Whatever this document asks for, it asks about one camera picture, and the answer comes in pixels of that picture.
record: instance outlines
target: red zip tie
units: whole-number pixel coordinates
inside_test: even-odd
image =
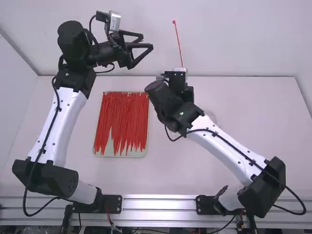
[[[110,101],[110,95],[103,95],[103,109],[102,112],[100,113],[100,126],[99,126],[99,138],[98,138],[98,142],[97,142],[97,152],[100,151],[101,145],[102,145],[102,140],[103,140],[103,130],[104,130],[104,124],[106,121],[106,113],[107,113],[107,108],[109,105],[109,101]]]
[[[181,45],[180,45],[180,40],[179,40],[179,34],[177,33],[176,21],[174,20],[172,21],[172,23],[175,25],[175,33],[176,33],[177,43],[179,45],[179,51],[180,51],[181,66],[183,67],[182,51],[181,51]]]
[[[123,102],[122,102],[122,116],[121,116],[121,122],[120,122],[120,128],[119,128],[119,132],[120,132],[120,138],[119,138],[119,142],[118,142],[118,146],[120,145],[120,156],[122,154],[122,151],[125,148],[125,143],[126,143],[126,133],[127,133],[127,116],[126,116],[126,112],[127,112],[127,107],[128,105],[128,94],[125,95],[123,97]]]
[[[102,112],[102,108],[103,108],[104,94],[105,94],[105,92],[103,92],[101,108],[100,108],[99,115],[98,115],[97,131],[96,131],[96,137],[95,137],[94,145],[93,145],[94,153],[96,153],[98,151],[98,132],[99,132],[99,125],[100,125],[100,120],[101,120],[101,112]]]

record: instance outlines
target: black cable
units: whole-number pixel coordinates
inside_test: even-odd
[[[165,131],[166,131],[167,137],[169,138],[170,141],[175,142],[175,141],[179,140],[181,137],[183,137],[183,136],[178,136],[176,139],[172,139],[172,138],[169,136],[169,133],[168,133],[168,130],[167,130],[166,125],[164,125],[164,126],[165,126]]]
[[[78,230],[78,233],[77,233],[77,234],[79,234],[79,233],[80,233],[81,228],[82,228],[82,225],[81,225],[81,217],[80,217],[80,212],[78,212],[78,217],[79,217],[79,230]]]
[[[170,141],[177,141],[179,140],[182,136],[179,136],[175,139],[172,139],[170,138],[169,134],[168,134],[168,131],[167,131],[167,127],[165,125],[165,130],[166,130],[166,134],[169,138]],[[190,134],[190,133],[194,133],[194,132],[201,132],[201,131],[204,131],[204,132],[208,132],[208,133],[211,133],[212,136],[214,137],[218,137],[219,139],[221,139],[222,141],[224,141],[225,143],[227,143],[230,147],[232,147],[234,150],[236,150],[239,154],[241,154],[245,159],[247,159],[251,165],[255,165],[258,169],[261,170],[261,172],[264,172],[265,174],[267,174],[269,177],[271,177],[275,182],[277,182],[280,186],[284,187],[286,190],[288,190],[297,200],[298,202],[300,203],[300,205],[302,206],[302,212],[293,212],[293,211],[290,211],[284,207],[281,207],[281,206],[278,206],[278,205],[273,205],[274,207],[276,208],[279,208],[281,210],[284,210],[288,213],[291,213],[293,215],[304,215],[306,212],[307,212],[307,208],[305,206],[305,204],[303,203],[303,201],[300,199],[300,197],[293,191],[291,190],[286,184],[283,184],[281,183],[277,178],[275,178],[273,175],[271,175],[269,172],[265,171],[262,167],[260,167],[255,161],[253,161],[251,158],[249,158],[247,155],[245,155],[243,152],[241,152],[238,148],[236,148],[234,145],[232,145],[227,139],[223,138],[222,136],[220,136],[218,133],[212,131],[212,130],[209,130],[209,128],[206,128],[206,129],[195,129],[195,130],[190,130],[188,131],[186,134]]]
[[[223,230],[223,229],[225,229],[227,226],[229,226],[230,225],[230,223],[232,223],[233,222],[233,220],[235,219],[235,215],[233,216],[233,218],[231,218],[231,220],[226,224],[226,225],[224,225],[222,228],[220,228],[220,229],[218,229],[218,230],[215,230],[215,231],[213,231],[213,232],[211,232],[211,233],[207,233],[207,234],[213,234],[213,233],[217,233],[217,232],[219,232],[219,231],[221,231],[221,230]]]
[[[27,183],[26,183],[26,186],[25,186],[25,191],[24,191],[24,196],[23,196],[23,212],[24,214],[27,216],[27,217],[32,217],[32,216],[35,216],[36,214],[38,214],[39,212],[41,212],[45,207],[47,207],[52,201],[56,200],[56,199],[60,199],[59,196],[56,196],[54,198],[52,198],[50,201],[48,201],[44,206],[42,206],[39,210],[37,210],[36,212],[32,213],[32,214],[29,214],[26,210],[26,199],[27,199],[27,191],[28,191],[28,188],[29,188],[29,185],[30,185],[30,182],[31,182],[31,179],[33,177],[33,174],[34,174],[34,171],[35,171],[35,168],[36,168],[36,164],[38,163],[39,161],[39,158],[40,156],[42,155],[42,153],[44,152],[44,147],[47,143],[47,140],[49,138],[49,135],[51,133],[51,130],[52,130],[52,127],[53,127],[53,124],[57,118],[57,115],[58,115],[58,112],[61,110],[59,104],[60,104],[60,101],[59,101],[59,94],[56,90],[56,87],[54,86],[54,82],[55,82],[55,79],[56,77],[53,77],[52,79],[52,86],[53,86],[53,90],[55,92],[55,95],[57,97],[57,107],[56,107],[56,110],[55,110],[55,113],[54,113],[54,116],[53,116],[53,119],[51,121],[51,124],[49,126],[49,129],[47,131],[47,134],[45,135],[45,138],[44,138],[44,141],[43,141],[43,144],[42,144],[42,147],[41,149],[39,150],[39,153],[36,157],[36,160],[34,162],[34,165],[32,166],[31,170],[30,170],[30,173],[29,173],[29,177],[28,177],[28,180],[27,180]]]
[[[93,19],[94,19],[95,17],[96,17],[96,15],[92,16],[91,19],[90,19],[90,21],[89,21],[89,32],[90,32],[90,33],[92,33],[92,31],[91,31],[91,24],[92,24],[92,21],[93,21]]]
[[[99,73],[107,73],[107,72],[111,72],[112,70],[115,69],[115,64],[113,64],[112,62],[109,63],[109,65],[113,66],[111,69],[107,70],[107,71],[101,71],[101,72],[95,72],[96,74],[99,74]]]
[[[138,229],[139,229],[139,227],[137,229],[135,229],[135,231],[133,233],[131,233],[131,234],[135,234]]]
[[[153,230],[153,229],[139,229],[139,228],[137,228],[137,229],[134,229],[134,228],[126,228],[126,229],[128,229],[128,230],[135,230],[134,233],[136,233],[136,231],[139,230],[139,231],[150,231],[150,232],[155,232],[155,233],[169,234],[169,233],[167,233],[167,232],[158,231],[158,230]]]

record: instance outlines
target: black connector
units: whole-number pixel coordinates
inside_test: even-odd
[[[103,22],[103,23],[107,23],[108,22],[108,14],[101,12],[101,11],[97,11],[96,13],[96,20]]]

